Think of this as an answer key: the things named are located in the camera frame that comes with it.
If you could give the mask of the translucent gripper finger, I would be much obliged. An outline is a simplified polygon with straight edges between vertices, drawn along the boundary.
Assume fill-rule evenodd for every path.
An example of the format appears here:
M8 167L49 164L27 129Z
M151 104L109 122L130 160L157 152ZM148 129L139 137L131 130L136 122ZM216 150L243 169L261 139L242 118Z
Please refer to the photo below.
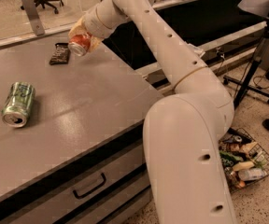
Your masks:
M84 18L81 17L70 29L68 33L69 38L73 38L75 35L88 35L88 30L86 28Z
M93 52L98 46L102 43L102 39L99 37L92 36L91 37L91 44L88 49L88 52Z

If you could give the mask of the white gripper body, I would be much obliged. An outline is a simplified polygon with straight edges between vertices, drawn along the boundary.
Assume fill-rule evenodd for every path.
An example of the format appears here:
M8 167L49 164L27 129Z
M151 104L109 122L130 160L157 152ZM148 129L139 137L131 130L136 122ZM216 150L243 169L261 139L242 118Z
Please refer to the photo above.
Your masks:
M95 37L106 39L110 36L110 30L98 18L97 6L86 11L83 16L83 23L87 31Z

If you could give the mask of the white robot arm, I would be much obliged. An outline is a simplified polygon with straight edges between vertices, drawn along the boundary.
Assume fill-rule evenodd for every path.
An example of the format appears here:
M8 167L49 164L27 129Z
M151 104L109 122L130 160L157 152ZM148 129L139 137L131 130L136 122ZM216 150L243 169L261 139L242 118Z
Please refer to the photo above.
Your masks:
M218 142L234 102L213 71L153 9L154 0L103 0L71 29L104 39L132 21L173 87L147 113L143 145L160 224L237 224Z

